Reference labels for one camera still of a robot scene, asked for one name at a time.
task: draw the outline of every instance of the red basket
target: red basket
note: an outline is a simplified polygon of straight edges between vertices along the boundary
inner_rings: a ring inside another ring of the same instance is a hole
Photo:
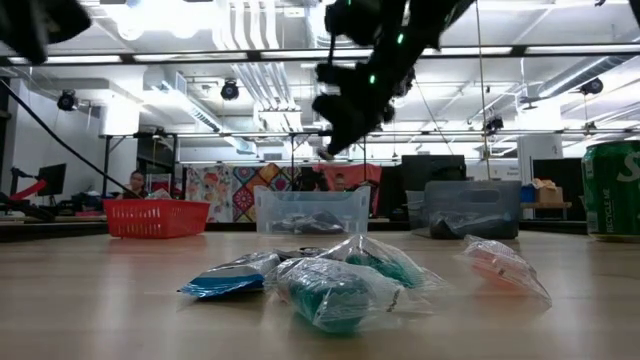
[[[182,200],[105,200],[114,237],[168,239],[204,231],[209,204]]]

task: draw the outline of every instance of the pink object in plastic bag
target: pink object in plastic bag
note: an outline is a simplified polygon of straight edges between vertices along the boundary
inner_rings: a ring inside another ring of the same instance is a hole
[[[536,270],[508,246],[467,235],[467,248],[456,258],[496,286],[524,295],[535,294],[551,305],[551,297],[538,281]]]

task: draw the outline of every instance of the cardboard box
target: cardboard box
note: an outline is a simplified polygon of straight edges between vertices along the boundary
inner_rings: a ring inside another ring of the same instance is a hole
[[[562,196],[562,188],[556,187],[549,188],[543,187],[536,189],[536,202],[547,204],[560,204],[564,203],[564,197]]]

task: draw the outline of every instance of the green soda can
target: green soda can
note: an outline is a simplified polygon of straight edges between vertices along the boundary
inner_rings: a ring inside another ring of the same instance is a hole
[[[582,158],[587,232],[603,241],[640,240],[640,141],[592,145]]]

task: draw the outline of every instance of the computer monitor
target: computer monitor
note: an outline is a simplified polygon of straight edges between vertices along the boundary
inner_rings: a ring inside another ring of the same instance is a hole
[[[64,177],[67,172],[67,164],[59,164],[40,168],[38,177],[47,182],[44,189],[38,191],[38,196],[60,195],[64,190]]]

